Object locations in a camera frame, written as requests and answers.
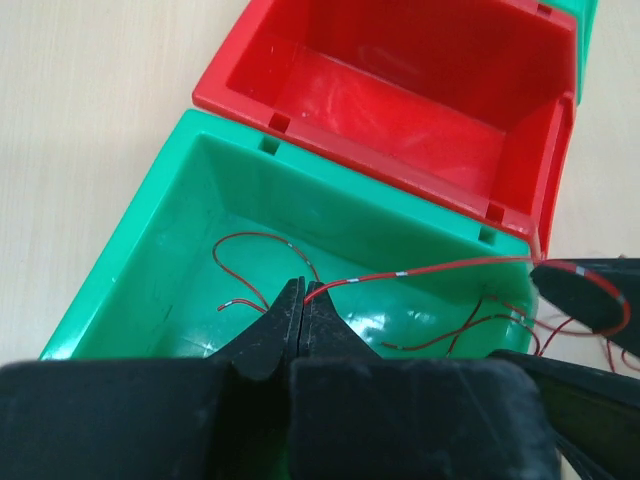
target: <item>plastic storage bin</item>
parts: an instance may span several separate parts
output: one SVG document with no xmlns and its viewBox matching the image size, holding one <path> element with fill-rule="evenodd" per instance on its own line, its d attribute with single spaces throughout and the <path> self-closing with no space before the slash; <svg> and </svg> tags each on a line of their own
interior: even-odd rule
<svg viewBox="0 0 640 480">
<path fill-rule="evenodd" d="M 193 100 L 510 232 L 537 255 L 575 113 L 576 20 L 548 10 L 253 0 Z"/>
<path fill-rule="evenodd" d="M 225 274 L 211 250 L 239 231 L 282 235 L 323 281 L 454 259 L 528 255 L 527 244 L 463 215 L 249 127 L 187 112 L 163 147 L 109 243 L 45 348 L 43 359 L 206 356 L 259 317 L 234 297 L 256 301 Z M 307 265 L 266 238 L 219 248 L 220 260 L 272 302 Z M 530 266 L 474 267 L 331 291 L 342 318 L 374 349 L 455 330 L 483 294 L 533 312 Z M 487 301 L 478 315 L 509 313 Z M 529 334 L 508 321 L 460 337 L 454 355 L 524 350 Z M 440 356 L 450 342 L 417 352 Z"/>
<path fill-rule="evenodd" d="M 582 90 L 587 69 L 591 31 L 596 17 L 598 0 L 544 0 L 544 3 L 572 14 L 578 20 L 578 102 L 582 99 Z"/>
</svg>

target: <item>red wire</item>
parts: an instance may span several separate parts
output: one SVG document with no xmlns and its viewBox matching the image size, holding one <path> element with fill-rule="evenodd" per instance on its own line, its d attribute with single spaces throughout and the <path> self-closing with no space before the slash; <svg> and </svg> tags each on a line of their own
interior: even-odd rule
<svg viewBox="0 0 640 480">
<path fill-rule="evenodd" d="M 214 245 L 213 250 L 212 250 L 212 255 L 213 255 L 213 258 L 216 261 L 216 263 L 220 266 L 220 268 L 222 268 L 222 270 L 224 270 L 226 273 L 228 273 L 229 275 L 233 276 L 234 278 L 236 278 L 237 280 L 242 282 L 252 292 L 254 292 L 256 294 L 256 296 L 260 299 L 260 301 L 262 301 L 262 303 L 265 305 L 265 307 L 267 309 L 269 308 L 269 304 L 266 301 L 266 299 L 262 296 L 262 294 L 253 285 L 251 285 L 248 281 L 246 281 L 244 278 L 242 278 L 240 275 L 238 275 L 237 273 L 233 272 L 231 269 L 225 267 L 222 264 L 222 262 L 220 262 L 220 260 L 218 259 L 218 256 L 217 256 L 217 253 L 216 253 L 216 249 L 224 241 L 229 240 L 231 238 L 240 237 L 240 236 L 248 236 L 248 235 L 272 238 L 274 240 L 278 240 L 279 242 L 286 244 L 287 246 L 292 248 L 307 263 L 307 265 L 309 266 L 309 268 L 313 272 L 313 275 L 314 275 L 315 279 L 317 281 L 320 281 L 320 278 L 318 276 L 318 272 L 316 271 L 316 269 L 313 266 L 313 264 L 309 261 L 307 256 L 304 253 L 302 253 L 302 251 L 300 251 L 297 247 L 295 247 L 291 242 L 287 241 L 286 239 L 284 239 L 282 237 L 279 237 L 279 236 L 273 235 L 273 234 L 269 234 L 269 233 L 263 233 L 263 232 L 238 232 L 238 233 L 234 233 L 234 234 L 231 234 L 231 235 L 227 235 L 226 237 L 223 237 L 220 240 L 218 240 L 216 242 L 216 244 Z M 607 292 L 612 298 L 614 298 L 617 301 L 619 301 L 619 303 L 622 306 L 622 321 L 620 322 L 619 325 L 617 325 L 615 327 L 612 327 L 612 328 L 609 328 L 609 329 L 605 329 L 605 330 L 602 330 L 602 331 L 598 331 L 598 332 L 588 333 L 588 332 L 577 332 L 577 331 L 563 332 L 562 328 L 565 327 L 566 325 L 568 325 L 569 323 L 571 323 L 573 321 L 572 318 L 566 320 L 565 322 L 563 322 L 562 324 L 560 324 L 558 327 L 555 327 L 555 328 L 553 326 L 551 326 L 551 325 L 548 325 L 548 324 L 546 324 L 544 322 L 541 322 L 541 321 L 538 321 L 538 320 L 534 319 L 536 324 L 538 324 L 542 328 L 545 328 L 547 330 L 551 330 L 552 331 L 551 335 L 549 336 L 549 338 L 545 342 L 544 346 L 542 348 L 540 348 L 540 339 L 537 337 L 537 335 L 535 334 L 533 329 L 530 328 L 529 326 L 521 323 L 519 320 L 514 319 L 512 317 L 509 317 L 509 316 L 506 316 L 506 315 L 502 315 L 502 314 L 496 314 L 496 315 L 493 315 L 493 316 L 490 316 L 490 317 L 485 317 L 485 318 L 482 318 L 480 320 L 477 320 L 477 321 L 473 322 L 472 319 L 476 315 L 476 313 L 478 312 L 478 310 L 480 308 L 480 305 L 482 304 L 482 299 L 480 299 L 480 301 L 476 305 L 476 308 L 471 313 L 470 317 L 467 319 L 465 324 L 461 328 L 459 328 L 458 330 L 450 332 L 450 333 L 448 333 L 446 335 L 441 335 L 440 337 L 436 338 L 435 340 L 432 340 L 431 342 L 428 342 L 428 343 L 423 344 L 423 345 L 419 345 L 417 347 L 398 347 L 397 345 L 392 345 L 392 344 L 385 343 L 385 342 L 383 342 L 383 345 L 386 346 L 386 347 L 389 347 L 389 348 L 402 349 L 402 350 L 405 350 L 405 351 L 416 351 L 416 350 L 420 350 L 422 348 L 426 348 L 428 346 L 431 346 L 434 343 L 437 343 L 439 341 L 442 341 L 442 340 L 444 340 L 446 338 L 449 338 L 449 337 L 453 336 L 454 339 L 453 339 L 453 341 L 452 341 L 452 343 L 449 346 L 449 349 L 447 351 L 447 356 L 449 356 L 453 352 L 453 349 L 454 349 L 454 347 L 455 347 L 455 345 L 456 345 L 456 343 L 458 341 L 458 338 L 459 338 L 460 334 L 462 334 L 465 331 L 469 330 L 470 328 L 473 328 L 473 327 L 475 327 L 475 326 L 477 326 L 477 325 L 479 325 L 481 323 L 484 323 L 486 321 L 503 318 L 503 319 L 508 319 L 510 321 L 516 322 L 519 325 L 521 325 L 523 328 L 527 329 L 531 333 L 531 335 L 534 338 L 534 340 L 536 341 L 536 353 L 535 353 L 535 355 L 542 356 L 544 354 L 544 352 L 546 351 L 546 349 L 551 344 L 551 341 L 553 340 L 553 338 L 558 334 L 581 336 L 581 337 L 582 336 L 586 337 L 586 336 L 602 335 L 602 336 L 607 337 L 607 336 L 615 335 L 616 333 L 618 333 L 621 330 L 623 330 L 629 324 L 629 322 L 631 320 L 631 306 L 630 306 L 629 302 L 622 295 L 622 293 L 611 282 L 609 282 L 604 277 L 602 277 L 602 276 L 600 276 L 600 275 L 598 275 L 598 274 L 596 274 L 594 272 L 591 272 L 589 270 L 586 270 L 586 269 L 584 269 L 582 267 L 579 267 L 578 265 L 573 264 L 571 262 L 566 262 L 566 261 L 563 261 L 563 260 L 544 260 L 542 262 L 536 262 L 530 257 L 484 257 L 484 258 L 472 258 L 472 259 L 467 259 L 467 260 L 457 260 L 457 261 L 453 261 L 453 262 L 448 262 L 448 263 L 443 263 L 443 264 L 438 264 L 438 265 L 432 265 L 432 266 L 428 266 L 428 267 L 413 268 L 413 269 L 409 269 L 409 270 L 406 270 L 406 271 L 376 273 L 376 274 L 371 274 L 371 275 L 364 275 L 362 277 L 349 278 L 349 279 L 343 279 L 343 280 L 336 280 L 334 282 L 327 283 L 327 284 L 323 285 L 322 287 L 318 288 L 317 290 L 311 292 L 309 295 L 307 295 L 305 297 L 304 304 L 305 305 L 309 304 L 315 297 L 321 295 L 322 293 L 328 291 L 331 288 L 342 286 L 342 285 L 348 285 L 350 283 L 364 283 L 364 282 L 370 282 L 370 281 L 374 281 L 374 280 L 401 278 L 401 277 L 416 276 L 416 275 L 426 275 L 426 274 L 430 274 L 430 273 L 443 272 L 443 271 L 454 270 L 454 269 L 458 269 L 458 268 L 468 268 L 468 267 L 474 267 L 474 266 L 480 266 L 480 265 L 497 265 L 497 264 L 503 264 L 503 263 L 534 263 L 534 264 L 543 263 L 546 266 L 549 266 L 549 267 L 552 267 L 552 268 L 556 268 L 556 269 L 559 269 L 559 270 L 567 271 L 569 273 L 573 273 L 573 274 L 578 274 L 578 275 L 584 276 L 586 279 L 588 279 L 589 281 L 591 281 L 595 285 L 599 286 L 602 290 Z M 218 307 L 218 311 L 222 311 L 226 307 L 228 307 L 230 305 L 234 305 L 234 304 L 248 305 L 248 306 L 251 306 L 252 308 L 255 308 L 256 310 L 260 311 L 261 313 L 264 313 L 264 309 L 262 309 L 262 307 L 259 307 L 258 305 L 254 304 L 253 302 L 250 302 L 250 301 L 244 300 L 244 299 L 231 300 L 230 302 L 227 302 L 227 303 L 221 305 L 220 307 Z M 513 311 L 515 311 L 516 313 L 520 314 L 523 318 L 527 318 L 527 315 L 523 310 L 518 309 L 518 308 L 514 307 L 513 305 L 508 304 L 507 302 L 502 302 L 502 304 L 507 306 L 508 308 L 511 308 Z M 608 350 L 609 364 L 611 366 L 612 371 L 615 371 L 615 366 L 613 364 L 613 358 L 612 358 L 612 355 L 611 355 L 611 345 L 610 345 L 609 341 L 607 341 L 607 350 Z"/>
<path fill-rule="evenodd" d="M 485 322 L 488 322 L 488 321 L 491 321 L 491 320 L 495 320 L 495 319 L 504 319 L 504 320 L 509 320 L 511 322 L 517 323 L 522 328 L 526 329 L 529 333 L 531 333 L 533 339 L 536 342 L 536 350 L 535 350 L 534 355 L 538 355 L 538 353 L 540 352 L 540 339 L 535 334 L 533 329 L 531 327 L 529 327 L 528 325 L 525 325 L 525 324 L 521 323 L 518 319 L 510 317 L 508 315 L 501 314 L 501 313 L 497 313 L 495 315 L 490 315 L 488 317 L 481 318 L 480 320 L 476 320 L 475 322 L 471 322 L 465 327 L 461 327 L 461 328 L 459 328 L 457 330 L 454 330 L 453 332 L 449 332 L 449 333 L 446 333 L 444 335 L 440 335 L 439 337 L 437 337 L 437 338 L 435 338 L 435 339 L 433 339 L 433 340 L 431 340 L 431 341 L 429 341 L 427 343 L 423 343 L 422 345 L 417 345 L 417 346 L 414 346 L 414 347 L 401 347 L 401 346 L 394 345 L 394 344 L 388 343 L 388 342 L 382 342 L 382 345 L 387 347 L 387 348 L 392 348 L 394 350 L 402 350 L 402 351 L 405 351 L 405 352 L 415 352 L 415 351 L 422 350 L 424 348 L 430 347 L 430 346 L 432 346 L 432 345 L 434 345 L 434 344 L 436 344 L 438 342 L 441 342 L 442 340 L 445 340 L 445 339 L 447 339 L 449 337 L 460 335 L 461 333 L 464 333 L 464 332 L 466 332 L 467 330 L 470 330 L 473 327 L 476 327 L 476 326 L 478 326 L 478 325 L 480 325 L 482 323 L 485 323 Z"/>
<path fill-rule="evenodd" d="M 627 358 L 627 352 L 626 350 L 622 350 L 622 353 L 620 354 L 620 359 L 622 360 L 622 363 L 624 363 L 627 368 L 633 370 L 634 372 L 640 372 L 640 368 L 636 367 L 635 365 L 632 365 L 629 362 L 629 359 Z"/>
<path fill-rule="evenodd" d="M 502 263 L 531 263 L 534 260 L 531 257 L 483 257 L 483 258 L 471 258 L 467 260 L 456 260 L 454 262 L 441 263 L 438 265 L 431 265 L 429 267 L 412 268 L 401 272 L 387 272 L 387 273 L 374 273 L 372 275 L 363 275 L 362 277 L 347 278 L 344 280 L 336 280 L 330 282 L 322 287 L 314 290 L 304 299 L 305 305 L 313 300 L 318 295 L 323 294 L 327 290 L 339 287 L 341 285 L 348 285 L 350 283 L 364 283 L 371 282 L 373 280 L 383 280 L 398 277 L 411 277 L 416 275 L 426 275 L 429 273 L 444 272 L 448 270 L 455 270 L 458 268 L 475 267 L 479 265 L 497 265 Z"/>
<path fill-rule="evenodd" d="M 264 296 L 258 291 L 258 289 L 256 287 L 254 287 L 253 285 L 251 285 L 251 283 L 249 283 L 247 280 L 245 280 L 244 278 L 242 278 L 239 274 L 237 274 L 236 272 L 234 272 L 233 270 L 231 270 L 230 268 L 224 266 L 222 264 L 222 262 L 220 261 L 220 259 L 218 258 L 218 253 L 217 253 L 217 249 L 218 247 L 225 241 L 230 240 L 232 238 L 236 238 L 236 237 L 246 237 L 246 236 L 255 236 L 255 237 L 265 237 L 265 238 L 271 238 L 273 240 L 277 240 L 280 243 L 284 243 L 285 245 L 287 245 L 289 248 L 291 248 L 294 252 L 296 252 L 298 254 L 298 256 L 300 258 L 302 258 L 302 260 L 305 261 L 305 263 L 309 266 L 309 268 L 311 269 L 311 273 L 313 273 L 313 276 L 315 277 L 315 279 L 319 282 L 320 281 L 320 276 L 318 275 L 318 271 L 316 270 L 316 268 L 313 266 L 313 264 L 311 263 L 311 261 L 309 260 L 309 258 L 302 252 L 302 250 L 300 250 L 298 247 L 296 247 L 294 244 L 292 244 L 290 241 L 288 241 L 285 238 L 279 237 L 278 235 L 273 235 L 271 233 L 264 233 L 264 232 L 237 232 L 237 233 L 232 233 L 231 235 L 227 235 L 225 237 L 222 237 L 220 240 L 218 240 L 215 245 L 213 246 L 213 249 L 211 250 L 211 255 L 213 256 L 213 259 L 215 260 L 215 262 L 218 264 L 218 266 L 225 271 L 226 273 L 228 273 L 229 275 L 231 275 L 233 278 L 235 278 L 236 280 L 240 281 L 243 285 L 245 285 L 249 290 L 251 290 L 257 297 L 258 299 L 262 302 L 262 304 L 265 306 L 266 309 L 269 308 L 269 302 L 267 302 L 267 300 L 264 298 Z M 250 307 L 256 308 L 257 305 L 254 304 L 253 302 L 250 302 L 249 300 L 244 300 L 244 299 L 234 299 L 231 300 L 231 302 L 227 302 L 225 304 L 222 304 L 218 307 L 218 311 L 221 312 L 222 310 L 224 310 L 225 308 L 231 306 L 231 305 L 236 305 L 236 304 L 243 304 L 243 305 L 249 305 Z"/>
<path fill-rule="evenodd" d="M 464 324 L 462 325 L 462 328 L 465 328 L 466 326 L 468 326 L 472 322 L 473 317 L 475 317 L 476 313 L 478 313 L 478 310 L 480 310 L 480 305 L 482 305 L 483 301 L 484 301 L 484 297 L 480 297 L 480 300 L 478 301 L 478 304 L 476 305 L 476 307 L 471 312 L 471 315 L 469 315 L 469 318 L 467 318 L 467 321 L 464 322 Z M 456 346 L 456 343 L 458 343 L 458 339 L 459 338 L 460 338 L 460 335 L 456 335 L 455 337 L 453 337 L 453 341 L 451 342 L 451 345 L 449 346 L 449 350 L 447 350 L 447 357 L 451 356 L 451 354 L 453 353 L 453 349 Z"/>
<path fill-rule="evenodd" d="M 253 303 L 250 300 L 246 300 L 244 298 L 234 298 L 233 300 L 229 300 L 227 303 L 223 303 L 222 305 L 220 305 L 218 307 L 218 311 L 221 312 L 222 310 L 224 310 L 227 307 L 230 307 L 231 305 L 247 305 L 255 310 L 258 310 L 260 313 L 267 313 L 267 311 L 262 308 L 260 305 L 256 305 L 255 303 Z"/>
<path fill-rule="evenodd" d="M 607 340 L 607 362 L 612 373 L 616 373 L 616 364 L 613 363 L 613 354 L 611 353 L 611 340 Z"/>
<path fill-rule="evenodd" d="M 593 332 L 592 335 L 602 335 L 605 337 L 609 337 L 615 335 L 616 333 L 623 330 L 631 320 L 631 305 L 626 300 L 626 298 L 622 295 L 622 292 L 618 290 L 611 282 L 609 282 L 606 278 L 586 270 L 585 268 L 579 267 L 578 265 L 566 262 L 564 260 L 543 260 L 542 262 L 535 262 L 530 257 L 483 257 L 483 258 L 472 258 L 468 260 L 457 260 L 449 263 L 442 263 L 438 265 L 432 265 L 429 267 L 420 267 L 413 268 L 406 271 L 400 272 L 387 272 L 387 273 L 375 273 L 372 275 L 364 275 L 362 277 L 349 278 L 343 280 L 336 280 L 334 282 L 327 283 L 317 290 L 311 292 L 304 299 L 305 305 L 311 302 L 315 297 L 321 295 L 327 290 L 339 287 L 342 285 L 348 285 L 350 283 L 364 283 L 370 282 L 373 280 L 382 280 L 382 279 L 390 279 L 390 278 L 400 278 L 400 277 L 409 277 L 416 275 L 426 275 L 430 273 L 443 272 L 448 270 L 455 270 L 458 268 L 467 268 L 474 267 L 480 265 L 496 265 L 503 263 L 540 263 L 545 266 L 556 268 L 558 270 L 564 270 L 576 275 L 584 276 L 587 280 L 591 281 L 602 290 L 607 292 L 612 298 L 616 299 L 622 306 L 622 320 L 620 323 L 612 328 L 604 329 L 598 332 Z"/>
<path fill-rule="evenodd" d="M 553 332 L 551 333 L 551 335 L 549 335 L 549 338 L 547 338 L 547 341 L 544 343 L 544 346 L 542 347 L 542 350 L 540 350 L 540 357 L 542 357 L 544 355 L 544 352 L 547 350 L 547 348 L 549 347 L 549 345 L 551 345 L 551 341 L 554 339 L 554 337 L 560 333 L 560 331 L 562 330 L 563 327 L 569 325 L 571 322 L 573 322 L 573 318 L 569 318 L 567 320 L 565 320 L 564 322 L 562 322 L 560 325 L 558 325 Z"/>
<path fill-rule="evenodd" d="M 556 328 L 558 327 L 554 327 L 553 325 L 549 325 L 548 323 L 544 323 L 541 320 L 536 320 L 536 325 L 538 325 L 541 328 L 544 328 L 545 330 L 549 330 L 551 332 L 555 331 Z M 568 335 L 570 337 L 599 337 L 601 336 L 599 333 L 595 333 L 595 332 L 580 332 L 578 330 L 562 330 L 561 332 L 558 332 L 560 335 Z"/>
</svg>

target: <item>white table surface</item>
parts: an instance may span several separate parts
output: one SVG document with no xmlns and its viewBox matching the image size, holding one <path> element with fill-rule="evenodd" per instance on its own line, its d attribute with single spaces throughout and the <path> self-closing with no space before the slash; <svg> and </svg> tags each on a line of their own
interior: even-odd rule
<svg viewBox="0 0 640 480">
<path fill-rule="evenodd" d="M 0 364 L 42 350 L 246 3 L 0 0 Z M 550 256 L 640 256 L 639 186 L 640 1 L 602 0 Z"/>
</svg>

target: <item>green plastic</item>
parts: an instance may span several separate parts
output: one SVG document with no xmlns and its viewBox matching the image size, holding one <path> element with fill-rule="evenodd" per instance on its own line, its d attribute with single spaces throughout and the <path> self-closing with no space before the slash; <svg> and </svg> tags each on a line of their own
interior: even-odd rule
<svg viewBox="0 0 640 480">
<path fill-rule="evenodd" d="M 551 7 L 564 10 L 578 21 L 578 103 L 582 100 L 582 89 L 591 44 L 591 32 L 596 17 L 598 0 L 542 0 Z"/>
<path fill-rule="evenodd" d="M 323 281 L 462 258 L 529 255 L 527 244 L 261 132 L 187 111 L 158 155 L 42 359 L 210 355 L 259 314 L 256 301 L 213 261 L 230 233 L 289 239 Z M 285 245 L 240 237 L 221 245 L 229 268 L 268 301 L 292 277 L 311 278 Z M 534 312 L 531 265 L 503 264 L 331 290 L 338 312 L 384 356 L 445 354 L 449 342 L 399 352 L 461 326 L 483 294 Z M 486 301 L 479 316 L 508 313 Z M 461 336 L 454 356 L 527 349 L 530 335 L 504 320 Z"/>
</svg>

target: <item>red plastic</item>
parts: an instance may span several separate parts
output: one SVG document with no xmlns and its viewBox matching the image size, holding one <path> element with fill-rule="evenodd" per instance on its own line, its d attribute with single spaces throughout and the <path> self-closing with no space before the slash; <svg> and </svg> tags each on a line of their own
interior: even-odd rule
<svg viewBox="0 0 640 480">
<path fill-rule="evenodd" d="M 539 255 L 575 115 L 576 30 L 533 0 L 252 0 L 193 101 Z"/>
</svg>

